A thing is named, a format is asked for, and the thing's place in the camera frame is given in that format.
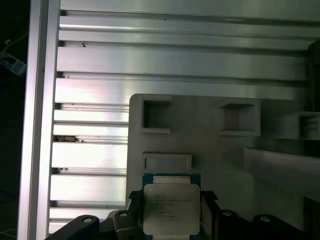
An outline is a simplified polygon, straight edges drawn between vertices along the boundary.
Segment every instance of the screw hole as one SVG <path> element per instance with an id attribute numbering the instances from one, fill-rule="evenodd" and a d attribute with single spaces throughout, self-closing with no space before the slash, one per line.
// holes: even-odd
<path id="1" fill-rule="evenodd" d="M 232 212 L 230 212 L 230 211 L 224 211 L 222 214 L 227 216 L 227 217 L 231 217 L 232 216 Z"/>
<path id="2" fill-rule="evenodd" d="M 263 222 L 267 222 L 267 223 L 271 221 L 270 217 L 268 217 L 268 216 L 261 216 L 260 220 Z"/>
<path id="3" fill-rule="evenodd" d="M 87 217 L 87 218 L 82 219 L 82 222 L 87 224 L 87 223 L 90 223 L 92 220 L 93 220 L 92 218 Z"/>

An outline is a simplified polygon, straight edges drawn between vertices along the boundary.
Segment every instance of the vertical aluminum beam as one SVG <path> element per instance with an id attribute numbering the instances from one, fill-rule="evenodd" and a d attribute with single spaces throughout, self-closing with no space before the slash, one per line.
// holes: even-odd
<path id="1" fill-rule="evenodd" d="M 43 240 L 49 231 L 49 208 L 51 187 L 51 158 L 53 146 L 54 100 L 56 86 L 58 32 L 60 1 L 50 1 L 48 5 L 48 25 L 46 39 L 43 111 L 41 125 L 40 171 L 38 183 L 38 205 L 36 240 Z"/>
<path id="2" fill-rule="evenodd" d="M 18 240 L 36 238 L 42 98 L 49 0 L 32 0 L 26 74 Z"/>

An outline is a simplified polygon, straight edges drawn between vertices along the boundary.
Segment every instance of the dark background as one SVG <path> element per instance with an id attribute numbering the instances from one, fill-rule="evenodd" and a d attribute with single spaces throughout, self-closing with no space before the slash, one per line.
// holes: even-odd
<path id="1" fill-rule="evenodd" d="M 0 10 L 0 50 L 29 29 L 30 0 L 9 0 Z M 27 63 L 28 35 L 6 52 Z M 17 229 L 26 76 L 0 65 L 0 231 Z M 16 231 L 8 232 L 16 236 Z M 0 240 L 14 239 L 0 234 Z"/>

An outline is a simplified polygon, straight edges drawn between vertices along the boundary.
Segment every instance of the square cutout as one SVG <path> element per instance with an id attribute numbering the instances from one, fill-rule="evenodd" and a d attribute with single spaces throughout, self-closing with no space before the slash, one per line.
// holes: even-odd
<path id="1" fill-rule="evenodd" d="M 249 101 L 226 102 L 219 107 L 219 135 L 260 136 L 260 104 Z"/>
<path id="2" fill-rule="evenodd" d="M 140 133 L 169 134 L 171 97 L 145 96 L 140 99 Z"/>

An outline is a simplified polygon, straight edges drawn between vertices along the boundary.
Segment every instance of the gray bracket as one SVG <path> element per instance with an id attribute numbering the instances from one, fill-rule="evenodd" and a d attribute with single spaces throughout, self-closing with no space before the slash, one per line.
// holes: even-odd
<path id="1" fill-rule="evenodd" d="M 190 173 L 192 156 L 190 154 L 142 154 L 143 173 Z"/>
<path id="2" fill-rule="evenodd" d="M 320 112 L 300 111 L 276 119 L 274 136 L 279 139 L 320 140 Z"/>

